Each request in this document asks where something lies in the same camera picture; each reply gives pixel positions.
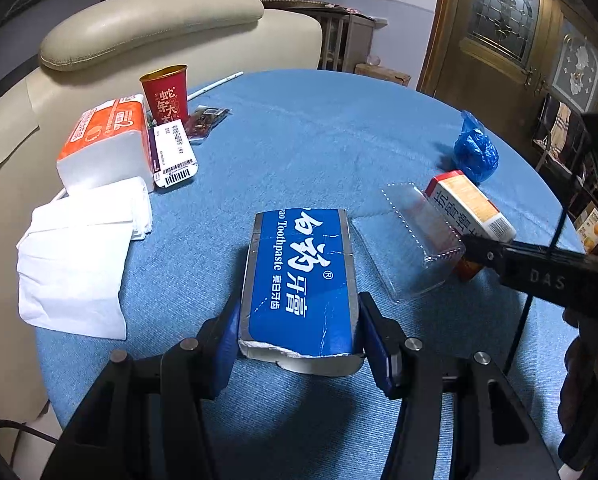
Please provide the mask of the person right hand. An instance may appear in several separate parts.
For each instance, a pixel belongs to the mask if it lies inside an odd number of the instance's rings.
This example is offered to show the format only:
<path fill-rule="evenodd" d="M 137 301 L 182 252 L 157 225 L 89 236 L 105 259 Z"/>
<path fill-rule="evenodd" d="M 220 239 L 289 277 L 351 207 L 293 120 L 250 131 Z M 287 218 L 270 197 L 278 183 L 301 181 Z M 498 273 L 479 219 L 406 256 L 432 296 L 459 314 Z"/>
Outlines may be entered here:
<path fill-rule="evenodd" d="M 598 479 L 598 318 L 568 309 L 564 322 L 579 335 L 564 356 L 567 376 L 558 408 L 564 437 L 558 456 L 583 479 Z"/>

